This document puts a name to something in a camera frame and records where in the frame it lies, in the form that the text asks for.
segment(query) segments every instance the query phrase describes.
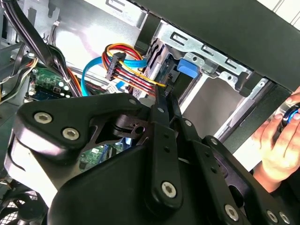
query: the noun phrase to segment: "cooling fan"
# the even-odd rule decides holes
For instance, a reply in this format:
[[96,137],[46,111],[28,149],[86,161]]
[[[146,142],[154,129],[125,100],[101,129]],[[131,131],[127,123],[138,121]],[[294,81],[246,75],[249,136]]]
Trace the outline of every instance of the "cooling fan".
[[46,225],[47,210],[38,193],[19,184],[3,196],[0,225]]

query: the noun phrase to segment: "wire bundle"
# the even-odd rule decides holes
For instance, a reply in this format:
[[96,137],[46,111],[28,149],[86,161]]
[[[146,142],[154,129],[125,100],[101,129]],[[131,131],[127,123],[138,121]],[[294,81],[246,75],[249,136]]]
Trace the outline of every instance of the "wire bundle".
[[74,74],[68,70],[65,58],[61,51],[53,45],[44,43],[39,33],[20,9],[16,0],[0,0],[0,5],[5,9],[5,16],[13,25],[24,43],[35,53],[46,67],[64,78],[74,97],[82,96],[79,82]]
[[[119,51],[119,52],[121,51],[126,53],[127,55],[130,55],[135,60],[143,60],[139,52],[127,44],[118,43],[118,44],[108,45],[102,54],[103,67],[105,68],[106,71],[108,71],[109,65],[112,61],[111,58],[113,56],[112,51]],[[141,73],[132,70],[127,65],[125,65],[125,63],[122,61],[119,61],[119,65],[116,68],[116,72],[113,74],[113,78],[119,79],[127,83],[133,88],[144,91],[148,95],[153,95],[152,92],[153,92],[154,85],[165,87],[165,85],[157,83],[143,76]]]
[[8,100],[11,100],[13,97],[17,95],[17,93],[20,91],[21,87],[23,86],[26,78],[31,73],[34,67],[36,67],[38,63],[38,59],[34,59],[33,62],[29,65],[29,68],[22,69],[21,71],[18,71],[18,79],[14,86],[14,88],[5,96],[1,98],[0,105],[4,102],[7,102]]

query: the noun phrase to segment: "hand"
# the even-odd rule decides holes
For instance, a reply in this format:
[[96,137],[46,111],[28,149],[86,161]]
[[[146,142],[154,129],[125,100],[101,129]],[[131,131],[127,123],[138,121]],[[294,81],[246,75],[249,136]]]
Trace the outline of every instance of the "hand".
[[[300,102],[300,87],[286,102]],[[262,156],[262,163],[256,167],[254,177],[269,192],[276,190],[281,181],[287,179],[300,166],[300,114],[294,116],[274,143],[272,138],[281,120],[282,115],[276,115],[253,135]]]

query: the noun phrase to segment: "yellow wire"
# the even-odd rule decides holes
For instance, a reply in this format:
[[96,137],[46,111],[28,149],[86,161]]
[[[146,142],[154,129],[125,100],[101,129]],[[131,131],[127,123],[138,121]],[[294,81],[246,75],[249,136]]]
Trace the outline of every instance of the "yellow wire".
[[[110,52],[110,49],[113,48],[113,47],[115,47],[115,46],[118,46],[118,45],[124,45],[124,46],[126,46],[126,47],[130,47],[131,49],[134,49],[133,47],[131,47],[131,46],[127,45],[127,44],[117,43],[117,44],[110,45],[110,46],[107,48],[107,54],[108,54],[109,56],[112,57],[113,54]],[[149,78],[146,77],[146,76],[143,76],[143,75],[140,74],[139,72],[136,72],[136,71],[132,70],[131,68],[129,68],[128,66],[126,66],[122,61],[119,61],[119,63],[120,63],[120,64],[122,65],[122,67],[125,68],[126,70],[130,71],[131,73],[134,73],[135,75],[137,75],[137,76],[143,78],[144,80],[146,80],[146,81],[148,81],[148,82],[150,82],[150,83],[152,83],[152,84],[156,84],[156,85],[161,86],[161,87],[165,87],[165,86],[166,86],[166,85],[164,85],[164,84],[161,84],[161,83],[158,83],[158,82],[156,82],[156,81],[153,81],[153,80],[149,79]]]

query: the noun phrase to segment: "black plastic bracket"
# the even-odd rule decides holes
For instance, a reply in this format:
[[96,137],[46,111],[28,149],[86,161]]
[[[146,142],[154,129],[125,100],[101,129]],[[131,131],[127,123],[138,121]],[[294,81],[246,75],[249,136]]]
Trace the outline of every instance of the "black plastic bracket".
[[148,132],[140,144],[148,146],[148,172],[145,202],[157,216],[168,216],[183,201],[176,137],[169,127],[164,89],[156,86],[156,103],[151,108]]
[[[212,149],[214,157],[228,170],[226,183],[228,186],[237,188],[243,196],[243,206],[250,223],[284,225],[285,222],[281,219],[279,212],[288,215],[287,212],[277,204],[227,148],[213,136],[205,137],[202,142]],[[278,218],[278,223],[271,220],[267,214],[268,211],[271,211]]]

